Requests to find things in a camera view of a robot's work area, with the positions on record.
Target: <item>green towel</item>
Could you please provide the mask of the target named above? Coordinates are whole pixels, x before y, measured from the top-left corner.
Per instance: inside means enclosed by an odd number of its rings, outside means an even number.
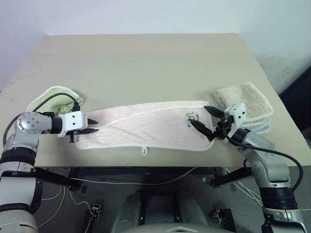
[[[27,112],[33,111],[40,103],[42,103],[48,97],[60,92],[67,93],[74,97],[78,101],[80,106],[84,103],[84,99],[73,90],[64,86],[52,86],[28,105]],[[54,112],[55,115],[58,116],[59,114],[71,112],[72,108],[73,100],[68,96],[60,95],[55,96],[54,98],[46,102],[41,108],[38,109],[38,112]]]

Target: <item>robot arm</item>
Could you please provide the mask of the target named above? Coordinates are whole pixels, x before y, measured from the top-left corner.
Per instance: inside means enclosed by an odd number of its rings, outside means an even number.
[[[35,177],[35,158],[41,134],[63,137],[91,133],[88,124],[97,123],[81,111],[54,117],[52,113],[26,112],[14,125],[0,159],[0,233],[37,233],[32,214],[41,203],[42,182]]]
[[[201,122],[190,120],[192,125],[211,141],[215,137],[241,146],[240,151],[249,162],[252,174],[260,190],[262,211],[265,223],[263,233],[306,233],[306,227],[297,207],[290,184],[289,169],[281,156],[267,152],[275,150],[269,140],[250,130],[239,127],[246,119],[244,104],[235,104],[222,112],[214,107],[205,106],[206,110],[221,119],[214,132]]]

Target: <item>folded towel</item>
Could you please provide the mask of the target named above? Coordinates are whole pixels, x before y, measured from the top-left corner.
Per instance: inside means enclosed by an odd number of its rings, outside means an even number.
[[[207,101],[173,101],[108,108],[87,116],[98,121],[97,132],[77,135],[79,149],[111,147],[156,147],[203,151],[213,143],[198,132],[189,119],[213,129]]]
[[[84,103],[84,99],[80,97],[77,93],[75,93],[73,90],[64,87],[64,86],[52,86],[48,90],[46,90],[43,94],[41,94],[39,97],[37,97],[35,100],[33,100],[27,107],[27,111],[32,111],[35,107],[37,107],[40,103],[42,103],[44,100],[46,100],[48,97],[56,94],[64,92],[72,97],[74,97],[79,105],[81,106]],[[39,112],[54,112],[55,115],[59,114],[65,114],[71,112],[71,109],[73,108],[73,100],[69,98],[68,96],[60,95],[56,96],[52,99],[50,99],[48,102],[46,102],[41,108],[38,109]]]
[[[247,120],[242,124],[242,128],[256,133],[270,130],[269,117],[273,114],[273,107],[251,82],[217,89],[214,91],[214,97],[216,107],[221,110],[236,103],[245,104]]]

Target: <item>floor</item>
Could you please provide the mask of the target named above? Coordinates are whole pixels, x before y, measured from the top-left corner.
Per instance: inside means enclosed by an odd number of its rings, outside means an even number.
[[[311,167],[304,166],[304,179],[301,186],[296,190],[295,196],[298,206],[301,209],[311,208]],[[53,168],[54,172],[66,175],[68,169]],[[291,180],[297,178],[297,168],[290,167]],[[161,181],[172,180],[176,176],[163,176]],[[141,176],[97,176],[84,177],[84,179],[97,181],[131,181],[145,182]],[[108,233],[111,230],[113,220],[126,197],[135,193],[137,190],[180,190],[191,194],[201,205],[205,214],[214,208],[230,208],[234,217],[235,225],[238,233],[260,233],[261,225],[264,222],[261,208],[240,190],[232,185],[221,188],[212,188],[209,181],[212,176],[206,176],[206,182],[202,182],[201,175],[187,175],[184,178],[165,185],[158,186],[142,186],[142,185],[115,185],[115,184],[94,184],[89,183],[85,194],[81,192],[73,192],[72,195],[76,202],[87,201],[90,205],[93,202],[103,203],[103,212],[98,222],[95,222],[93,233]],[[258,193],[258,188],[253,178],[244,180],[244,185]],[[45,183],[43,190],[43,198],[55,196],[60,190],[59,186]],[[38,225],[49,219],[59,207],[63,198],[62,193],[53,200],[42,201],[41,207],[34,214]],[[86,205],[75,205],[70,199],[69,190],[66,189],[64,203],[59,213],[47,224],[39,228],[40,233],[79,233],[82,232],[82,223],[87,209]],[[311,211],[303,211],[307,229],[311,232]]]

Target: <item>beige table top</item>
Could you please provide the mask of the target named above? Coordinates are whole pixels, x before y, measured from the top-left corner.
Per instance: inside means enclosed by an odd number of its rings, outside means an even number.
[[[277,149],[311,164],[311,151],[249,48],[236,34],[48,36],[0,94],[0,133],[53,85],[85,98],[89,112],[120,105],[208,100],[216,88],[251,81],[275,113],[266,133]],[[236,148],[216,140],[204,152],[150,148],[78,150],[68,138],[43,135],[37,166],[241,166]]]

